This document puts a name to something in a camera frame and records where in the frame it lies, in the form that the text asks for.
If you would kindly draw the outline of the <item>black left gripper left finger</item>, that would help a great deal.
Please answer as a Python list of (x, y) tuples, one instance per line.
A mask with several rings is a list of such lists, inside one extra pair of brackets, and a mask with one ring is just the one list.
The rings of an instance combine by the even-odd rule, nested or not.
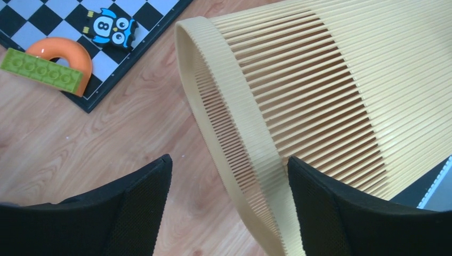
[(152, 255), (172, 167), (165, 154), (58, 204), (2, 204), (1, 255)]

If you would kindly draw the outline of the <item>blue owl toy block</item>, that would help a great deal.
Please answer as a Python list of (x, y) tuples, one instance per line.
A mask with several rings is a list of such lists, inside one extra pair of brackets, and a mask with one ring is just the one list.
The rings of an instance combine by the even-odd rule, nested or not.
[(87, 12), (82, 33), (96, 45), (111, 45), (131, 51), (137, 28), (138, 23), (134, 18), (122, 17), (110, 9), (101, 8), (100, 12)]

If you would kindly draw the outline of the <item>black and white chessboard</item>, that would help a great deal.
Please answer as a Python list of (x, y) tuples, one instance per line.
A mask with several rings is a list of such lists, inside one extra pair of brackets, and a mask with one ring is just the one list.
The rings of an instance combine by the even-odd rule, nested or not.
[[(66, 97), (90, 113), (126, 75), (191, 1), (1, 1), (1, 45), (25, 51), (45, 37), (80, 43), (90, 54), (93, 73), (82, 97)], [(131, 52), (95, 45), (83, 35), (88, 11), (112, 10), (138, 23)]]

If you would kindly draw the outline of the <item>black metal base rail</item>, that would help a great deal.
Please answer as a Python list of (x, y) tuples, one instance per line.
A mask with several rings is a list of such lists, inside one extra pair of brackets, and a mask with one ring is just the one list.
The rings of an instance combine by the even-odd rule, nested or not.
[(418, 209), (451, 211), (451, 156), (391, 199)]

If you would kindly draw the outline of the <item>yellow slatted laundry bin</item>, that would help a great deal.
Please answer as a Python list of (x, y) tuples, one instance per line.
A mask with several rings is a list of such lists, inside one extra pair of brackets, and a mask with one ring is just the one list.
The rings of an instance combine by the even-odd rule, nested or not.
[(300, 220), (288, 160), (388, 201), (451, 158), (451, 1), (281, 1), (175, 25), (222, 182), (268, 255), (348, 255), (338, 206)]

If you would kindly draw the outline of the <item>orange arch toy block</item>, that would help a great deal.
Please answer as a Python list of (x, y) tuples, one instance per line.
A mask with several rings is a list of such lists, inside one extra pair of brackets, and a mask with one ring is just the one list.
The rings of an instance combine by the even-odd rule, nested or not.
[(76, 41), (62, 37), (48, 37), (30, 46), (26, 53), (45, 59), (63, 58), (69, 67), (80, 71), (83, 76), (74, 95), (82, 97), (92, 75), (92, 59), (86, 49)]

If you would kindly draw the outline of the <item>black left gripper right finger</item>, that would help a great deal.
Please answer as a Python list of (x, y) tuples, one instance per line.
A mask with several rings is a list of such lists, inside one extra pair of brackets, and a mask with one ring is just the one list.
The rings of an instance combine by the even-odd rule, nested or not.
[(405, 206), (287, 163), (306, 255), (451, 255), (451, 212)]

